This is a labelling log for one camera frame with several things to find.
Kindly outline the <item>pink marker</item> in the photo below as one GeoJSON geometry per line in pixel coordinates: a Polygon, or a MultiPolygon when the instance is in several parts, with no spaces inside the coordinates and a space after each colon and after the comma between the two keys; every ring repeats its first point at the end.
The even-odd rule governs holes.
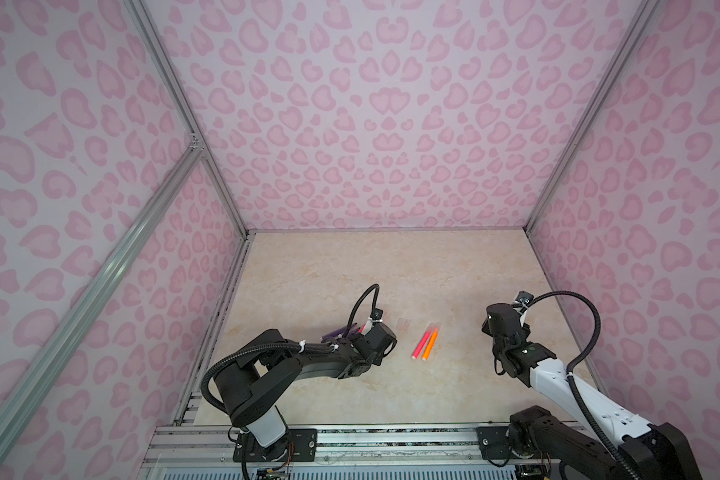
{"type": "Polygon", "coordinates": [[[424,351],[425,347],[426,347],[426,346],[428,345],[428,343],[429,343],[429,339],[430,339],[430,337],[431,337],[431,335],[432,335],[432,331],[433,331],[433,327],[432,327],[432,326],[429,326],[429,327],[425,330],[425,332],[422,334],[420,340],[417,342],[416,347],[414,348],[414,350],[413,350],[413,352],[412,352],[412,354],[411,354],[411,358],[412,358],[412,359],[416,360],[416,359],[418,359],[418,358],[420,357],[420,355],[421,355],[422,352],[424,351]]]}

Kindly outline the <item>orange marker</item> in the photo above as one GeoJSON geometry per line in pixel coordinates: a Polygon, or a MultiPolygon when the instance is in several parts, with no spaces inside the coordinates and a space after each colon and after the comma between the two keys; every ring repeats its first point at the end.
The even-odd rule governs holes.
{"type": "Polygon", "coordinates": [[[429,359],[429,356],[431,355],[431,352],[433,350],[433,347],[436,343],[436,340],[439,336],[440,332],[440,326],[436,325],[430,332],[429,339],[424,347],[423,352],[421,353],[421,360],[427,361],[429,359]]]}

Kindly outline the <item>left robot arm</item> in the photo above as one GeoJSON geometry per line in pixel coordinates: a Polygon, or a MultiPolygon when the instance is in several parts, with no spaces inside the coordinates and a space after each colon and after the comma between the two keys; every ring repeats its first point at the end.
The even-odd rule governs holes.
{"type": "Polygon", "coordinates": [[[381,321],[321,343],[296,342],[277,329],[268,329],[209,367],[200,390],[204,400],[225,413],[233,427],[267,449],[288,434],[276,403],[294,382],[359,377],[381,365],[396,345],[396,335],[381,321]]]}

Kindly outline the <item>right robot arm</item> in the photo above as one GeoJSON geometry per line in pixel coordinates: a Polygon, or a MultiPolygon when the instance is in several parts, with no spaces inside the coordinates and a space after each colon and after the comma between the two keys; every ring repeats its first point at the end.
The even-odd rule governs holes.
{"type": "Polygon", "coordinates": [[[670,423],[632,413],[580,379],[545,346],[529,339],[524,302],[487,307],[482,330],[493,340],[498,374],[519,380],[580,424],[568,426],[540,406],[511,415],[503,450],[509,458],[536,454],[588,479],[699,479],[689,440],[670,423]]]}

